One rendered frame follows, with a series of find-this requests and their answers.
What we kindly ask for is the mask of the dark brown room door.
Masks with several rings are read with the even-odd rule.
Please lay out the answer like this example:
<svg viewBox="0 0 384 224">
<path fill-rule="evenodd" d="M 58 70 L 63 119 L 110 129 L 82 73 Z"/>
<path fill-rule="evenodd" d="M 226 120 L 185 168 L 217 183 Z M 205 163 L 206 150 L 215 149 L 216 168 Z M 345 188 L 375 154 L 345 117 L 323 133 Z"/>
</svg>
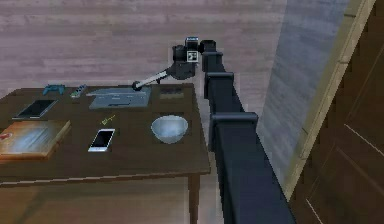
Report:
<svg viewBox="0 0 384 224">
<path fill-rule="evenodd" d="M 366 12 L 290 199 L 297 224 L 384 224 L 384 0 Z"/>
</svg>

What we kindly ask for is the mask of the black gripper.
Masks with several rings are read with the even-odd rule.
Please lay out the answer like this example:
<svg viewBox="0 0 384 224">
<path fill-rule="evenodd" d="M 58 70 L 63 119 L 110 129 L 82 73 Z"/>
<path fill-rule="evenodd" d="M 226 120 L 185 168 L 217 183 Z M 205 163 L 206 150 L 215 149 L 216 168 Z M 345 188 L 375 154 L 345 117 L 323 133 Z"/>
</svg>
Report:
<svg viewBox="0 0 384 224">
<path fill-rule="evenodd" d="M 176 80 L 186 80 L 195 76 L 198 51 L 196 47 L 176 45 L 172 47 L 173 63 L 167 69 L 141 81 L 134 81 L 132 89 L 140 91 L 143 86 L 153 82 L 159 83 L 162 79 L 170 75 Z"/>
</svg>

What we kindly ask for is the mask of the grey remote control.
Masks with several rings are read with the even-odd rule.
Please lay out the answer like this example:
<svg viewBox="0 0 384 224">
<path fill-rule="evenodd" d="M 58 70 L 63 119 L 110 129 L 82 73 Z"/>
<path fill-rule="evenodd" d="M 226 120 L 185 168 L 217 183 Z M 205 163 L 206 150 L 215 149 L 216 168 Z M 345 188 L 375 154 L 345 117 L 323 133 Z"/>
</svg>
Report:
<svg viewBox="0 0 384 224">
<path fill-rule="evenodd" d="M 75 99 L 75 98 L 79 98 L 81 96 L 81 94 L 84 92 L 84 90 L 86 89 L 86 85 L 83 84 L 83 85 L 80 85 L 74 92 L 72 92 L 70 94 L 70 97 Z"/>
</svg>

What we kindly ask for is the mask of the black tablet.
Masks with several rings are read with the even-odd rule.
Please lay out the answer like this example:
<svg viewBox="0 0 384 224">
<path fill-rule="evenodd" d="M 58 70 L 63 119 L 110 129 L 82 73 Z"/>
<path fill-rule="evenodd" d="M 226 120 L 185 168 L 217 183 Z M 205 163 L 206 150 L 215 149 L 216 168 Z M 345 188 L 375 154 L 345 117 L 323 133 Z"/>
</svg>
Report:
<svg viewBox="0 0 384 224">
<path fill-rule="evenodd" d="M 14 119 L 37 119 L 42 117 L 48 112 L 55 104 L 57 100 L 35 100 L 21 112 L 19 112 Z"/>
</svg>

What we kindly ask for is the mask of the grey laptop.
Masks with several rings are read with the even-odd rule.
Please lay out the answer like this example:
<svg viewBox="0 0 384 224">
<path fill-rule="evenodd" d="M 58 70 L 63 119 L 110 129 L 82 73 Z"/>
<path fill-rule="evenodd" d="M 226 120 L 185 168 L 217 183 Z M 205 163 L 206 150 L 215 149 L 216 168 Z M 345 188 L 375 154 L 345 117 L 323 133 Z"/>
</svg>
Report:
<svg viewBox="0 0 384 224">
<path fill-rule="evenodd" d="M 94 96 L 89 106 L 90 109 L 146 107 L 152 89 L 148 86 L 136 91 L 132 87 L 116 87 L 98 89 L 87 93 L 88 97 Z"/>
</svg>

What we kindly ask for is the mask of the white smartphone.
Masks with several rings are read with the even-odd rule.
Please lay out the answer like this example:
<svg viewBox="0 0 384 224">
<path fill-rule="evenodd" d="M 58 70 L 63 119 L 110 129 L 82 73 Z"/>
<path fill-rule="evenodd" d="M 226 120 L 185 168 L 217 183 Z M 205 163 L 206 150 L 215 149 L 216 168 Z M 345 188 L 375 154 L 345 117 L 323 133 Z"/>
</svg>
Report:
<svg viewBox="0 0 384 224">
<path fill-rule="evenodd" d="M 100 129 L 95 135 L 91 145 L 88 148 L 89 152 L 107 152 L 110 150 L 115 130 Z"/>
</svg>

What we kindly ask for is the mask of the dark brown wooden table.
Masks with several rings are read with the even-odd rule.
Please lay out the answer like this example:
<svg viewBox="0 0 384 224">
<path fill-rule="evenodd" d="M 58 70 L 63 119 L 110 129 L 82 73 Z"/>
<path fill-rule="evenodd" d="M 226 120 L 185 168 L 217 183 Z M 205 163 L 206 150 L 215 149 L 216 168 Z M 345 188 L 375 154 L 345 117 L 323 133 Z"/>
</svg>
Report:
<svg viewBox="0 0 384 224">
<path fill-rule="evenodd" d="M 210 172 L 210 163 L 195 88 L 179 84 L 181 98 L 162 99 L 165 87 L 154 85 L 144 108 L 91 110 L 93 99 L 85 95 L 73 99 L 70 88 L 63 95 L 47 94 L 57 103 L 43 118 L 69 120 L 70 131 L 47 160 L 1 161 L 0 187 L 186 177 L 190 224 L 197 224 L 200 177 Z M 116 115 L 112 121 L 101 124 L 112 115 Z M 165 115 L 188 121 L 186 134 L 175 144 L 160 142 L 151 131 L 152 122 Z M 110 150 L 89 152 L 100 129 L 115 130 Z"/>
</svg>

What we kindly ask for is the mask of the blue game controller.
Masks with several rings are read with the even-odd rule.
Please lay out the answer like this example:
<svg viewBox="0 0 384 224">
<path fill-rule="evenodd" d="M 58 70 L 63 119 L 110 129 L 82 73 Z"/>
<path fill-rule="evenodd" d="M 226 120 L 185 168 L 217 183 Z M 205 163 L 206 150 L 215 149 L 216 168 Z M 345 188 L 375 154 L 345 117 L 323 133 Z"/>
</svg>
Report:
<svg viewBox="0 0 384 224">
<path fill-rule="evenodd" d="M 60 95 L 63 95 L 64 91 L 65 86 L 63 84 L 47 85 L 43 90 L 43 94 L 47 95 L 49 92 L 58 92 Z"/>
</svg>

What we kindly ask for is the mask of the pale grey bowl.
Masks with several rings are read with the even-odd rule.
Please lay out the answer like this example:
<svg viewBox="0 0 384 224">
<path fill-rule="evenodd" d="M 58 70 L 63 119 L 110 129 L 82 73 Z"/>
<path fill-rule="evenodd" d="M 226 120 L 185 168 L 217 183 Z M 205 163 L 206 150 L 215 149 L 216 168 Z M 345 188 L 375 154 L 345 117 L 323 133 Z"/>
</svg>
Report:
<svg viewBox="0 0 384 224">
<path fill-rule="evenodd" d="M 174 144 L 180 141 L 188 128 L 187 120 L 176 115 L 161 116 L 151 124 L 151 131 L 154 136 L 166 144 Z"/>
</svg>

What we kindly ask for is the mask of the brown book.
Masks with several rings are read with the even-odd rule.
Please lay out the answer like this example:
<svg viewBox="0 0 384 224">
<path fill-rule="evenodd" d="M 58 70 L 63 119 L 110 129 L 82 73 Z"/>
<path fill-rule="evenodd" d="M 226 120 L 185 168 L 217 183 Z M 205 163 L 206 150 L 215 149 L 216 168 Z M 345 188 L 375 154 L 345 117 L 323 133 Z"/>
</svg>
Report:
<svg viewBox="0 0 384 224">
<path fill-rule="evenodd" d="M 0 160 L 48 159 L 71 128 L 71 122 L 16 121 L 0 133 Z"/>
</svg>

